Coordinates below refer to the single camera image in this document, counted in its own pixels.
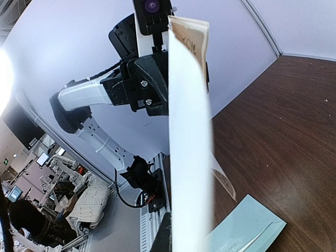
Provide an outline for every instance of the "brown wooden surface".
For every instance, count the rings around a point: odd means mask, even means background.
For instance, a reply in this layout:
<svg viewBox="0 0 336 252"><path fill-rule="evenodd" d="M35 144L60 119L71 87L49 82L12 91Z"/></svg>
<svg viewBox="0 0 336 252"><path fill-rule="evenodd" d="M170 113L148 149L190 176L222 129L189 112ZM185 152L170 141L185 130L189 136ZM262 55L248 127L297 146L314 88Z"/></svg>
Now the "brown wooden surface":
<svg viewBox="0 0 336 252"><path fill-rule="evenodd" d="M336 62L280 57L213 126L238 203L250 194L287 222L268 251L336 251ZM215 190L214 227L238 204Z"/></svg>

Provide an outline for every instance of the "camera lens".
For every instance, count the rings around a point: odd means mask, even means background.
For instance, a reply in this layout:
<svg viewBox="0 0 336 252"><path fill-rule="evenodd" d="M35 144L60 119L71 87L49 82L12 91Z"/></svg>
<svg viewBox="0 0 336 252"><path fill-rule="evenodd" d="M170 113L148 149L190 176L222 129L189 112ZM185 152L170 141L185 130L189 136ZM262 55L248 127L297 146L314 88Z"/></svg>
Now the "camera lens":
<svg viewBox="0 0 336 252"><path fill-rule="evenodd" d="M155 13L160 10L160 2L159 0L146 0L145 2L145 10L148 13Z"/></svg>

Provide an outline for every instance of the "camera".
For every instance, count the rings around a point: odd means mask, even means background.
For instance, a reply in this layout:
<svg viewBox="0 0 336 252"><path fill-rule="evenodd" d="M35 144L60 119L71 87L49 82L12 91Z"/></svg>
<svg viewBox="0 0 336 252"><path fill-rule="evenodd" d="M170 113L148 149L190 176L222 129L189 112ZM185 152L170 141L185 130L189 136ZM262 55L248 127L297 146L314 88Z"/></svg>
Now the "camera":
<svg viewBox="0 0 336 252"><path fill-rule="evenodd" d="M156 35L168 31L168 16L172 15L170 0L133 0L142 35Z"/></svg>

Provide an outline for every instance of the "computer screen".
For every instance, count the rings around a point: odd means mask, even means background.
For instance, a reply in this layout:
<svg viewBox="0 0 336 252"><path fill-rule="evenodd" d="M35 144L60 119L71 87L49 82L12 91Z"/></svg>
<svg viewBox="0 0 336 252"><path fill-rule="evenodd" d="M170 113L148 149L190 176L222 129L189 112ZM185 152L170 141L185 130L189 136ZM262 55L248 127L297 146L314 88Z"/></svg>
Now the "computer screen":
<svg viewBox="0 0 336 252"><path fill-rule="evenodd" d="M64 152L65 152L65 150L62 147L60 147L58 149L58 151L56 152L56 154L62 156L64 154Z"/></svg>
<svg viewBox="0 0 336 252"><path fill-rule="evenodd" d="M8 199L11 202L15 202L20 198L21 194L22 194L22 190L19 187L14 186L13 189L11 190L11 192L8 195Z"/></svg>
<svg viewBox="0 0 336 252"><path fill-rule="evenodd" d="M48 154L45 152L42 152L42 154L36 160L36 163L38 163L40 166L43 166L47 162L48 159L49 159Z"/></svg>

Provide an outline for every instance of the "white paper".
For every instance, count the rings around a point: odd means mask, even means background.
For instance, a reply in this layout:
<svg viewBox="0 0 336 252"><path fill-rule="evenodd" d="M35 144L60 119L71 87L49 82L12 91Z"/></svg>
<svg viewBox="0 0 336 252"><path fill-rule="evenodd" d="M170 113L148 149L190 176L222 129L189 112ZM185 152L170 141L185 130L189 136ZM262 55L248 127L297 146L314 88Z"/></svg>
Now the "white paper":
<svg viewBox="0 0 336 252"><path fill-rule="evenodd" d="M174 252L206 251L212 224L212 128L204 75L169 30L169 131Z"/></svg>

